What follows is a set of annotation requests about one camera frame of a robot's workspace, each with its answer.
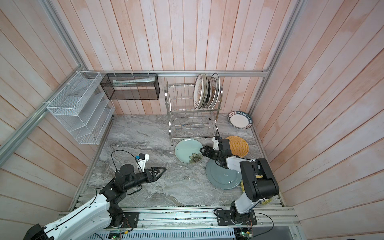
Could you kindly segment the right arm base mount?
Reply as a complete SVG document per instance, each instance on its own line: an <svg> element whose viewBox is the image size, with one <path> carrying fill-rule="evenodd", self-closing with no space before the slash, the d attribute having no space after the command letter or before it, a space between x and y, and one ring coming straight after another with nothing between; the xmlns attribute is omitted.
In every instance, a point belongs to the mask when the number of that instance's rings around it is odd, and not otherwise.
<svg viewBox="0 0 384 240"><path fill-rule="evenodd" d="M219 226L257 225L256 215L253 210L246 214L238 214L232 209L215 209L214 215L217 217Z"/></svg>

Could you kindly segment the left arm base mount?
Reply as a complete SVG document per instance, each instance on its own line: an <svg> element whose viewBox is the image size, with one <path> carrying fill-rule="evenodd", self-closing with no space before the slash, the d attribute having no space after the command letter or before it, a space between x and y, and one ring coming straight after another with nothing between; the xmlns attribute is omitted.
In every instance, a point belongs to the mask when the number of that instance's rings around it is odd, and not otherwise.
<svg viewBox="0 0 384 240"><path fill-rule="evenodd" d="M111 217L110 227L112 228L129 228L134 229L138 225L139 212L124 212L117 206L108 210L109 216Z"/></svg>

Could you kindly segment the cream floral plate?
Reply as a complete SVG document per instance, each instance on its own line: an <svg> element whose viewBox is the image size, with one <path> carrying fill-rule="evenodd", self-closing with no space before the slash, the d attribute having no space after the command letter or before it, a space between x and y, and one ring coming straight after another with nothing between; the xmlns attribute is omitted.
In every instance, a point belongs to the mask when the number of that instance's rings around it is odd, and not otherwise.
<svg viewBox="0 0 384 240"><path fill-rule="evenodd" d="M202 89L203 100L202 100L202 104L200 106L201 109L205 105L205 102L206 102L207 96L208 96L208 91L209 91L209 82L208 82L207 75L203 74L202 77L203 77L203 81L202 81L202 83L203 83L203 89Z"/></svg>

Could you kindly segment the light green flower plate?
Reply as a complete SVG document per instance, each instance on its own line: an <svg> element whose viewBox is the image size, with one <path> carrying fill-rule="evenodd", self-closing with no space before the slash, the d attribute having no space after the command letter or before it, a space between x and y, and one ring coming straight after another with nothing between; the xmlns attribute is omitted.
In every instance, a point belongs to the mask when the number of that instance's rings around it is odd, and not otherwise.
<svg viewBox="0 0 384 240"><path fill-rule="evenodd" d="M186 164L194 164L202 160L203 155L200 149L203 145L194 139L184 139L175 147L175 155L177 159Z"/></svg>

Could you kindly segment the dark blue oval plate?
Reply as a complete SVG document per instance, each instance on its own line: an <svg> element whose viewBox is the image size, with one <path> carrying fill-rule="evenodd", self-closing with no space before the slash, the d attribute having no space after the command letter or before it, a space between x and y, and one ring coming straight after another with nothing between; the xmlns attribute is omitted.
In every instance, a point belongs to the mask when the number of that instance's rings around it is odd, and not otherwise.
<svg viewBox="0 0 384 240"><path fill-rule="evenodd" d="M208 107L208 103L210 99L211 99L211 83L210 83L210 80L207 80L206 99L203 105L204 108Z"/></svg>

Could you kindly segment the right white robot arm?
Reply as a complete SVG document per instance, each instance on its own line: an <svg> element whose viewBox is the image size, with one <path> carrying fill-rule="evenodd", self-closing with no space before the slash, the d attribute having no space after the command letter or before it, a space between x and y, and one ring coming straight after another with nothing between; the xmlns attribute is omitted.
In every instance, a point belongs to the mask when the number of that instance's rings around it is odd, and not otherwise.
<svg viewBox="0 0 384 240"><path fill-rule="evenodd" d="M213 147L204 146L200 149L200 153L224 169L239 172L245 190L231 203L229 210L214 210L218 224L220 226L256 224L256 221L252 220L255 214L253 208L280 192L268 161L264 158L251 160L233 155L229 139L216 136L213 142Z"/></svg>

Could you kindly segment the stainless steel dish rack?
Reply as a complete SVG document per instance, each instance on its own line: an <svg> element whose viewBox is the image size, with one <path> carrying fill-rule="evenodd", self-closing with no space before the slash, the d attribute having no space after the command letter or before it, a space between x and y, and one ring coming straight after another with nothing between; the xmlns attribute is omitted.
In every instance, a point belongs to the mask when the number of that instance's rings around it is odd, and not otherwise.
<svg viewBox="0 0 384 240"><path fill-rule="evenodd" d="M172 146L176 140L212 138L219 134L217 120L221 110L222 96L213 108L195 109L193 91L192 83L166 83L164 95Z"/></svg>

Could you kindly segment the white plate with black emblem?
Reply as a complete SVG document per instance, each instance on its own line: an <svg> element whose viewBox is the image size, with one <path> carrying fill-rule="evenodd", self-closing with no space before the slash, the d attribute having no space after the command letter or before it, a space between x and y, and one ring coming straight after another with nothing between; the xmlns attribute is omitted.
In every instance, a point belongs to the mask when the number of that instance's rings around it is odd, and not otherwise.
<svg viewBox="0 0 384 240"><path fill-rule="evenodd" d="M212 77L216 81L216 86L215 86L214 100L213 100L213 102L211 104L211 108L213 108L213 107L215 107L217 105L217 103L220 100L221 94L222 94L222 83L221 83L221 79L220 79L219 74L218 73L214 73L212 75Z"/></svg>

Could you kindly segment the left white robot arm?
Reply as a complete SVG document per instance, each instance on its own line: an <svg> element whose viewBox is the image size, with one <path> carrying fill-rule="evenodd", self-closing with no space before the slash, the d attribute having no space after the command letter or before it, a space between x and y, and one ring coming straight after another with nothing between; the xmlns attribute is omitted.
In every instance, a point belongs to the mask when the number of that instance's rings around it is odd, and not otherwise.
<svg viewBox="0 0 384 240"><path fill-rule="evenodd" d="M156 182L166 171L164 167L152 167L135 173L133 165L123 165L93 199L44 227L39 224L32 226L24 239L82 240L108 226L119 229L125 217L119 202L127 196L127 191Z"/></svg>

